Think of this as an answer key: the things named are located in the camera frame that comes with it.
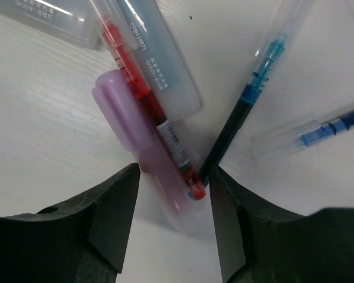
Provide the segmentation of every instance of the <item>white surface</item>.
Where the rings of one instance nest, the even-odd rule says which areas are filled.
[[[158,0],[204,103],[199,114],[177,125],[197,164],[236,102],[252,47],[278,2]],[[112,62],[106,52],[81,50],[0,16],[1,216],[65,200],[133,161],[90,93]],[[354,0],[317,0],[222,166],[261,196],[297,212],[354,206],[354,131],[258,178],[240,171],[247,159],[238,152],[241,140],[253,134],[350,103]],[[202,231],[187,237],[170,229],[149,192],[142,182],[118,282],[221,282],[209,203]]]

